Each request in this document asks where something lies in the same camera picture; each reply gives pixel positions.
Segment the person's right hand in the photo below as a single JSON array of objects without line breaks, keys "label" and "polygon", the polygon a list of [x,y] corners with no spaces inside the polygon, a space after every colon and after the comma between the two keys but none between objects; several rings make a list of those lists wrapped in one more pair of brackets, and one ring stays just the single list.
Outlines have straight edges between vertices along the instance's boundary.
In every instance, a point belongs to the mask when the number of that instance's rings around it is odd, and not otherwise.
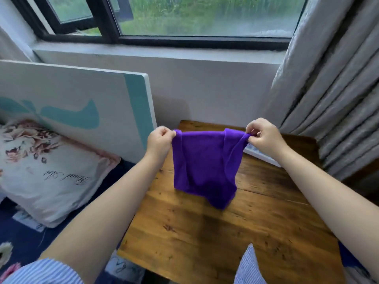
[{"label": "person's right hand", "polygon": [[272,157],[278,163],[289,149],[278,128],[264,118],[258,118],[250,122],[246,127],[249,135],[261,134],[260,144],[251,144],[264,154]]}]

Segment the person's left hand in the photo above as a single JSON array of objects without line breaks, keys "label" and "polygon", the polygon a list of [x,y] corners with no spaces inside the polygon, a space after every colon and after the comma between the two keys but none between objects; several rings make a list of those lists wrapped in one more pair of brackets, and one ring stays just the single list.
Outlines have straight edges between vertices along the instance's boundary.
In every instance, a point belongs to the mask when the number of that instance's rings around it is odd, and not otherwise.
[{"label": "person's left hand", "polygon": [[150,133],[147,139],[145,157],[148,157],[155,162],[164,162],[172,145],[172,141],[166,141],[164,139],[164,133],[166,130],[170,129],[165,126],[159,126]]}]

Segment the purple cloth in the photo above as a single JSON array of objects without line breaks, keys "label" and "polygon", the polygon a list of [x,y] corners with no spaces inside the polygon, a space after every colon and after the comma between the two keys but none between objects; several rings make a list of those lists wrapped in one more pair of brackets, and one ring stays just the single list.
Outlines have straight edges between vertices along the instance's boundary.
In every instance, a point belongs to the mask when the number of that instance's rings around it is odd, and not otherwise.
[{"label": "purple cloth", "polygon": [[229,128],[175,132],[174,188],[204,197],[216,209],[225,210],[237,190],[235,176],[250,134]]}]

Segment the person's right forearm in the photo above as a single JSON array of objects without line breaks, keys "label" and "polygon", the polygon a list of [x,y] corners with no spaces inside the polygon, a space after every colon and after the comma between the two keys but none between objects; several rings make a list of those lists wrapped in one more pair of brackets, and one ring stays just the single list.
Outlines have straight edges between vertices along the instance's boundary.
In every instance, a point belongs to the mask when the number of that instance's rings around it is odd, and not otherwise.
[{"label": "person's right forearm", "polygon": [[275,159],[333,234],[379,282],[379,207],[289,147]]}]

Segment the person's left forearm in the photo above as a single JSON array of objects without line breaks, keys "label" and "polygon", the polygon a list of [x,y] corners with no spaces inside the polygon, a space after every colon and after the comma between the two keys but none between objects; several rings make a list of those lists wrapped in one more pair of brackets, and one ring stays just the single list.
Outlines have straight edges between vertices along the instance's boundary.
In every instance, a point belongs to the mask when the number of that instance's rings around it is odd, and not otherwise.
[{"label": "person's left forearm", "polygon": [[122,240],[168,152],[150,151],[130,171],[82,210],[40,259],[71,267],[94,284]]}]

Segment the flat white box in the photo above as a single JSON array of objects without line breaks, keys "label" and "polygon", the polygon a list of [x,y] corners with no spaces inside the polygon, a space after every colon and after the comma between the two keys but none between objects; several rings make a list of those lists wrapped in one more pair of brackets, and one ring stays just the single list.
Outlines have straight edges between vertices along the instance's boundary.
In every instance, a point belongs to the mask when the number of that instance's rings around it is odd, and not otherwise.
[{"label": "flat white box", "polygon": [[256,147],[254,147],[253,145],[251,145],[250,143],[248,143],[246,145],[246,147],[244,148],[243,150],[244,153],[250,155],[250,156],[253,156],[259,160],[262,160],[264,162],[267,162],[269,164],[272,164],[276,167],[281,167],[281,165],[276,161],[274,160],[272,157],[264,154],[263,152],[261,152],[260,150],[258,150]]}]

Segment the white headboard with teal print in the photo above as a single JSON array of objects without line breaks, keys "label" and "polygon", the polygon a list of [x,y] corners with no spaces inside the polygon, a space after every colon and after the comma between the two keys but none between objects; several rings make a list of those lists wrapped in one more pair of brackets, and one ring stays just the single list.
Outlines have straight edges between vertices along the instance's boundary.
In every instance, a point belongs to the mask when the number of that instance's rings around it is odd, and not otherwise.
[{"label": "white headboard with teal print", "polygon": [[0,124],[23,119],[132,163],[157,127],[146,73],[0,60]]}]

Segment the grey pleated curtain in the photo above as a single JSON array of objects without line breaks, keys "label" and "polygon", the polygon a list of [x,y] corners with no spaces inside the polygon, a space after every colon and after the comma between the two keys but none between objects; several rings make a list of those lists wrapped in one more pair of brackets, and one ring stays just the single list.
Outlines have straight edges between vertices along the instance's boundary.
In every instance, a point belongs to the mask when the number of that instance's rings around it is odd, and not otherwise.
[{"label": "grey pleated curtain", "polygon": [[340,181],[379,159],[379,0],[308,0],[259,115]]}]

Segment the black framed window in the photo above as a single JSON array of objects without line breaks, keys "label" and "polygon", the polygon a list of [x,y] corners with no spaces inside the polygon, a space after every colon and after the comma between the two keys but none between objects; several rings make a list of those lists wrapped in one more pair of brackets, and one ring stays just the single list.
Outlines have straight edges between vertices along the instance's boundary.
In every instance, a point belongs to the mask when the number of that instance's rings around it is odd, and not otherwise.
[{"label": "black framed window", "polygon": [[9,0],[38,39],[284,51],[309,0]]}]

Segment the floral white pillow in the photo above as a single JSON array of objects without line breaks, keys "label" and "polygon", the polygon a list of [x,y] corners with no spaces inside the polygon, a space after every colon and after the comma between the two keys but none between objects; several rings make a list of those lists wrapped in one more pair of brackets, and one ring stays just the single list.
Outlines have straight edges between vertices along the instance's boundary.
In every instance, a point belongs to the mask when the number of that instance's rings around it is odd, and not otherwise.
[{"label": "floral white pillow", "polygon": [[0,195],[49,228],[88,203],[120,161],[32,120],[0,125]]}]

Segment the blue fabric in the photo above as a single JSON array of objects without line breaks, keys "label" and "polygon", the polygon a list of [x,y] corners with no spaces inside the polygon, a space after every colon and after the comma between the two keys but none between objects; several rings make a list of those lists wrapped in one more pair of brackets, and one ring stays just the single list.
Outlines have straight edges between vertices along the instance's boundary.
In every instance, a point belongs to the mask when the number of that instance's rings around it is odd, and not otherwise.
[{"label": "blue fabric", "polygon": [[359,268],[367,272],[367,269],[360,263],[360,261],[338,240],[340,257],[343,267]]}]

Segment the dark blue floral bedsheet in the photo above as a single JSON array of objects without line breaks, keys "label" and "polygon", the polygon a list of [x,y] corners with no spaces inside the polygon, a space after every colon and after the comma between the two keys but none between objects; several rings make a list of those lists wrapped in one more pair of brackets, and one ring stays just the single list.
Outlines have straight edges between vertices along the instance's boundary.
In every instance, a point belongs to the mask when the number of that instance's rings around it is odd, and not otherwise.
[{"label": "dark blue floral bedsheet", "polygon": [[[122,176],[126,174],[126,172],[130,171],[131,168],[134,166],[133,163],[121,161],[122,165],[122,174],[120,172],[120,169],[118,167],[120,166],[117,165],[115,170],[118,172],[118,175],[116,176],[111,176],[111,180],[107,180],[105,178],[101,184],[101,186],[106,186],[106,189],[110,188],[114,183],[116,183]],[[84,210],[90,203],[92,203],[95,200],[95,197],[93,196],[91,200],[88,201],[87,204],[80,206],[79,209],[74,210],[70,214],[73,214],[75,217],[82,211]],[[29,252],[33,252],[33,258],[30,258],[28,262],[22,262],[22,264],[30,264],[40,259],[40,256],[42,253],[45,252],[47,248],[50,247],[50,245],[53,243],[53,241],[58,237],[58,235],[65,229],[65,227],[69,224],[68,220],[66,221],[65,226],[62,226],[62,224],[59,224],[56,228],[53,230],[56,230],[57,228],[60,228],[59,234],[55,233],[54,238],[49,237],[51,235],[51,232],[47,232],[42,236],[39,236],[40,239],[37,241],[34,241],[34,238],[37,236],[31,235],[33,232],[27,232],[27,231],[19,231],[19,229],[14,229],[13,225],[11,223],[3,223],[1,221],[1,215],[2,215],[2,210],[0,208],[0,240],[2,240],[3,237],[5,237],[7,234],[7,240],[11,240],[11,244],[13,245],[11,257],[13,257],[15,254],[20,254],[24,256],[25,254],[27,256],[30,255]],[[73,216],[68,216],[67,219],[72,221],[74,219]],[[127,277],[128,283],[127,284],[141,284],[141,280],[143,275],[141,275],[142,272],[145,272],[145,270],[141,267],[139,267],[136,264],[132,264],[130,261],[127,260],[120,260],[118,257],[116,257],[116,260],[114,260],[113,253],[111,254],[105,268],[103,270],[107,270],[108,264],[113,263],[115,265],[114,269],[111,271],[116,272],[116,276],[119,274],[122,274],[124,271],[128,272],[130,275]]]}]

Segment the blue striped shirt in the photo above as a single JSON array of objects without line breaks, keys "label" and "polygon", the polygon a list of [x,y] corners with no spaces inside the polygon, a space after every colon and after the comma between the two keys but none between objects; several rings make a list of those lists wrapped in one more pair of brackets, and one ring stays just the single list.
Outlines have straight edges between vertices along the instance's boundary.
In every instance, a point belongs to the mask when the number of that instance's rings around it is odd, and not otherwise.
[{"label": "blue striped shirt", "polygon": [[[53,259],[42,259],[23,266],[0,284],[84,284],[71,267]],[[252,244],[247,247],[237,269],[234,284],[267,284]]]}]

